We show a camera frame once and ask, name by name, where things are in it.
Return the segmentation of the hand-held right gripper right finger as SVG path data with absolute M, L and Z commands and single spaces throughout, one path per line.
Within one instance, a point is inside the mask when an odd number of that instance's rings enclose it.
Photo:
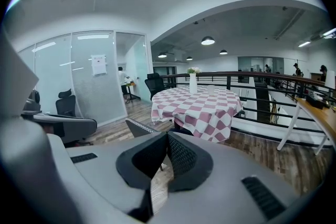
M 285 207 L 298 199 L 289 183 L 246 153 L 193 136 L 180 136 L 210 154 L 213 170 L 195 190 L 169 194 L 152 224 L 262 224 L 267 219 L 242 183 L 249 176 L 257 177 Z

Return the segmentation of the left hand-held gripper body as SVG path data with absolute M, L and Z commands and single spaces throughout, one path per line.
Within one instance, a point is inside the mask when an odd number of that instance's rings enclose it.
M 58 121 L 54 116 L 35 111 L 24 111 L 22 113 L 22 118 L 37 123 L 47 134 L 54 134 L 60 138 L 65 137 L 64 124 L 61 121 Z

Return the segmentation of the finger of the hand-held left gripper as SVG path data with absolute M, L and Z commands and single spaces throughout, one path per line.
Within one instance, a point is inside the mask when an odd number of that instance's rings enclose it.
M 84 140 L 97 130 L 97 122 L 94 119 L 72 116 L 44 114 L 43 123 L 51 124 L 54 134 L 64 143 Z

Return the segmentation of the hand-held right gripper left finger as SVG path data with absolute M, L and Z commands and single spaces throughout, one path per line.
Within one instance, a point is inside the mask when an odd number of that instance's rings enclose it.
M 166 157 L 166 133 L 153 133 L 110 145 L 67 148 L 75 168 L 106 201 L 147 222 L 154 215 L 151 180 Z

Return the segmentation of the blue upholstered chair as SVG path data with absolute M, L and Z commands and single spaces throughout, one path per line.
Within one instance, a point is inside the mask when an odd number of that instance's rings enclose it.
M 150 128 L 149 126 L 144 125 L 144 124 L 142 124 L 140 122 L 137 122 L 137 121 L 135 121 L 133 119 L 130 119 L 130 118 L 126 118 L 125 122 L 126 122 L 129 130 L 131 131 L 131 133 L 134 137 L 140 137 L 140 136 L 144 136 L 144 135 L 147 135 L 147 134 L 152 134 L 152 133 L 158 132 L 157 130 L 155 130 L 153 128 Z M 187 129 L 172 128 L 169 131 L 193 136 L 193 134 Z

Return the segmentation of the black office chair with headrest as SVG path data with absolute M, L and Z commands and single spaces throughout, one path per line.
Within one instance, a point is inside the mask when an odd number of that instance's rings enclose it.
M 72 94 L 71 89 L 59 92 L 58 98 L 59 99 L 56 101 L 57 114 L 76 117 L 76 96 Z

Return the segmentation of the black mesh office chair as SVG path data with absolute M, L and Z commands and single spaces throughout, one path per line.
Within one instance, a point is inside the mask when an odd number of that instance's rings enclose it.
M 165 90 L 163 78 L 161 78 L 160 75 L 156 72 L 147 74 L 145 84 L 150 92 L 150 100 L 152 100 L 155 94 Z

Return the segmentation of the white paper notice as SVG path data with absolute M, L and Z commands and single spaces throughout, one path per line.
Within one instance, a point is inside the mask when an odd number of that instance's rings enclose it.
M 105 55 L 92 55 L 91 66 L 93 76 L 107 74 L 107 64 Z

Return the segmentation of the small side table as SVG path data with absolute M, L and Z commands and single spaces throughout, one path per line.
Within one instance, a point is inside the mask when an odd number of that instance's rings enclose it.
M 126 88 L 127 88 L 127 91 L 128 91 L 130 101 L 137 99 L 137 96 L 133 94 L 133 87 L 134 86 L 135 86 L 134 82 L 129 82 L 129 83 L 126 84 Z

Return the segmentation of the black railing with wooden handrail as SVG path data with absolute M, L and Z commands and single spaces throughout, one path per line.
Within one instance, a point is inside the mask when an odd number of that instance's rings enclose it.
M 303 77 L 251 71 L 217 71 L 196 74 L 197 93 L 190 94 L 190 74 L 185 82 L 152 98 L 152 121 L 173 121 L 194 136 L 220 142 L 232 130 L 279 141 L 287 133 L 297 98 L 311 93 L 329 97 L 330 87 Z M 209 95 L 207 86 L 215 86 Z M 288 137 L 291 143 L 318 144 L 324 132 L 303 110 Z

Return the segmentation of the wooden desk with white legs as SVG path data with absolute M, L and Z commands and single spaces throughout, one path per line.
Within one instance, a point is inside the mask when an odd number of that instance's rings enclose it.
M 324 132 L 324 137 L 320 145 L 317 147 L 317 149 L 314 150 L 315 156 L 320 153 L 327 139 L 330 140 L 333 148 L 336 150 L 336 112 L 334 112 L 331 108 L 315 108 L 303 98 L 297 98 L 295 113 L 288 126 L 287 133 L 283 136 L 282 140 L 277 146 L 277 150 L 280 151 L 283 148 L 294 128 L 294 125 L 298 119 L 301 110 L 303 110 L 308 116 L 310 116 L 317 124 L 317 126 Z

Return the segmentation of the black box device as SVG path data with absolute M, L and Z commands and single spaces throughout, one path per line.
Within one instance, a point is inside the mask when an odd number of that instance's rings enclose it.
M 306 101 L 313 107 L 322 110 L 324 108 L 323 100 L 320 100 L 318 98 L 315 98 L 312 95 L 306 96 Z

